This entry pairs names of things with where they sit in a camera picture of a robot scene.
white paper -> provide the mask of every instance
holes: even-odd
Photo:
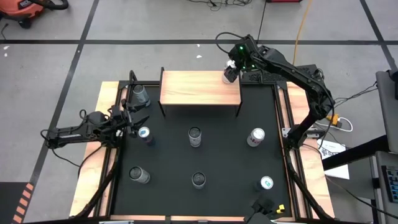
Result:
[[[320,146],[321,141],[321,139],[317,141],[318,147]],[[322,148],[319,149],[320,153],[322,154],[322,159],[326,159],[327,157],[335,155],[339,152],[343,152],[345,150],[345,146],[330,141],[323,141]],[[349,180],[348,165],[343,165],[330,170],[326,170],[325,174],[330,177],[338,177]]]

shop vacuum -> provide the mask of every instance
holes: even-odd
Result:
[[[0,0],[0,18],[17,21],[22,28],[28,29],[32,19],[39,16],[44,9],[64,10],[69,6],[68,0],[55,4],[51,0]]]

soda can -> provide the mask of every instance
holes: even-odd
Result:
[[[254,128],[253,131],[250,133],[247,142],[251,147],[257,147],[262,140],[264,140],[265,132],[261,128]]]
[[[138,136],[148,145],[153,146],[155,144],[154,136],[150,133],[149,128],[142,127],[138,130]]]
[[[135,85],[135,87],[132,89],[132,92],[135,94],[140,103],[145,103],[145,106],[150,105],[148,93],[143,85]]]
[[[192,175],[193,187],[200,190],[205,187],[206,176],[202,172],[196,172]]]
[[[254,183],[256,191],[269,190],[274,186],[274,181],[269,176],[264,176]]]
[[[150,181],[150,174],[146,172],[143,168],[135,166],[130,170],[130,179],[142,184],[146,184]]]
[[[201,142],[201,131],[197,127],[192,127],[188,131],[189,142],[192,147],[199,147]]]

concrete floor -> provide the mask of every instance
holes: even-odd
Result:
[[[0,100],[7,105],[0,113],[0,122],[8,127],[0,136],[1,182],[30,181],[43,144],[39,131],[48,128],[67,77],[73,79],[59,116],[59,127],[78,124],[80,109],[94,110],[101,82],[126,80],[131,69],[139,80],[158,80],[161,66],[167,70],[223,69],[227,55],[214,44],[198,47],[195,41],[156,44],[149,40],[190,39],[203,43],[223,31],[257,37],[264,7],[264,0],[253,0],[244,7],[222,7],[217,12],[206,4],[183,0],[69,2],[70,8],[66,11],[46,11],[29,30],[21,29],[13,21],[0,21],[0,28],[9,23],[4,35],[10,40],[0,42]],[[384,40],[398,40],[394,17],[398,2],[367,0],[366,3]],[[307,4],[306,0],[300,4],[267,4],[260,39],[294,40]],[[88,33],[84,34],[92,6],[94,18],[87,24]],[[85,39],[132,41],[84,44]],[[377,39],[361,0],[314,1],[301,39],[324,40],[299,45],[296,65],[315,63],[322,68],[334,98],[363,90],[375,82],[377,71],[390,69],[381,47],[385,42]],[[292,61],[292,44],[290,41],[271,47]],[[397,45],[388,45],[388,49],[398,58]],[[385,133],[376,91],[351,100],[336,112],[354,126],[349,134],[331,130],[337,140],[347,146],[357,146]],[[57,151],[60,156],[80,163],[84,149],[85,144],[74,144]],[[369,169],[367,162],[357,163],[357,169]],[[48,153],[25,222],[68,218],[76,173],[76,167]],[[350,174],[355,179],[356,173],[351,167]],[[352,180],[346,184],[352,187]],[[333,188],[331,197],[336,217],[357,222],[372,220],[371,209],[351,197],[334,192]]]

black floor stripe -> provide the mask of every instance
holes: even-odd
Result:
[[[156,45],[156,44],[237,44],[239,40],[0,40],[0,44],[103,44],[103,45]],[[381,45],[379,40],[299,40],[299,45]],[[384,41],[398,45],[398,40]],[[294,45],[295,40],[259,40],[259,44]]]
[[[390,65],[390,68],[393,70],[397,70],[397,65],[394,61],[394,58],[392,58],[390,50],[388,49],[386,42],[384,41],[384,38],[381,35],[379,28],[377,27],[376,21],[374,20],[374,18],[372,16],[372,13],[369,9],[368,4],[366,4],[365,0],[360,0],[360,2],[365,11],[366,16],[368,17],[369,23],[371,24],[371,26],[373,28],[374,34],[376,35],[377,40],[380,42],[381,49],[383,50],[384,56],[386,57],[387,62]]]
[[[68,94],[68,91],[69,91],[69,88],[70,88],[70,84],[71,84],[72,78],[73,78],[73,76],[75,74],[75,70],[76,70],[76,67],[77,67],[78,62],[79,62],[81,51],[83,50],[84,40],[87,38],[87,34],[88,34],[89,29],[90,29],[90,25],[93,22],[94,14],[95,14],[96,8],[98,6],[98,1],[99,0],[94,0],[93,5],[91,7],[90,14],[88,15],[88,18],[87,18],[87,21],[86,21],[86,25],[85,25],[85,27],[83,29],[83,33],[82,33],[82,35],[80,37],[80,42],[78,44],[78,47],[76,48],[75,56],[73,57],[72,63],[70,65],[70,68],[69,68],[69,71],[68,71],[68,75],[67,75],[67,77],[65,79],[65,83],[63,84],[62,91],[61,91],[61,94],[60,94],[60,98],[58,99],[57,106],[55,107],[55,111],[54,111],[54,114],[52,116],[49,129],[52,129],[52,128],[56,127],[56,125],[58,123],[58,120],[60,118],[61,110],[63,108],[63,105],[65,104],[65,100],[67,98],[67,94]],[[30,178],[30,182],[34,186],[37,185],[37,181],[39,180],[39,176],[40,176],[40,173],[42,171],[42,168],[43,168],[43,165],[44,165],[44,160],[46,158],[47,152],[48,152],[48,148],[45,146],[45,143],[43,142],[43,146],[42,146],[42,148],[40,150],[39,157],[37,158],[36,165],[35,165],[33,173],[32,173],[32,177]]]

